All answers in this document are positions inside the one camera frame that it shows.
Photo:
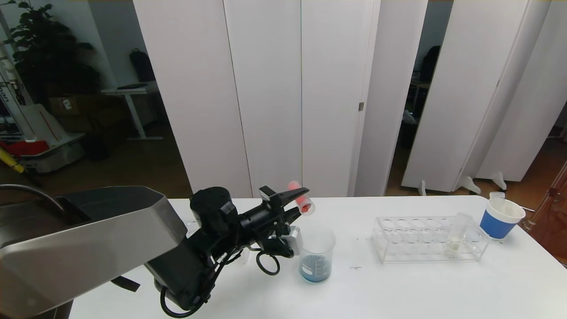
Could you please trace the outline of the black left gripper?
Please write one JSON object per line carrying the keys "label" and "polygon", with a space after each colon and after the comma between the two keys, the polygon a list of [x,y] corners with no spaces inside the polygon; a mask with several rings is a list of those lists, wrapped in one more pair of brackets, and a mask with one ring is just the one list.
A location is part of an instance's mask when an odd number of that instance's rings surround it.
{"label": "black left gripper", "polygon": [[276,236],[289,235],[292,224],[301,216],[298,207],[284,210],[291,202],[299,207],[308,201],[306,194],[308,188],[300,187],[277,193],[268,186],[260,188],[261,204],[239,214],[239,223],[245,240],[263,240],[275,234]]}

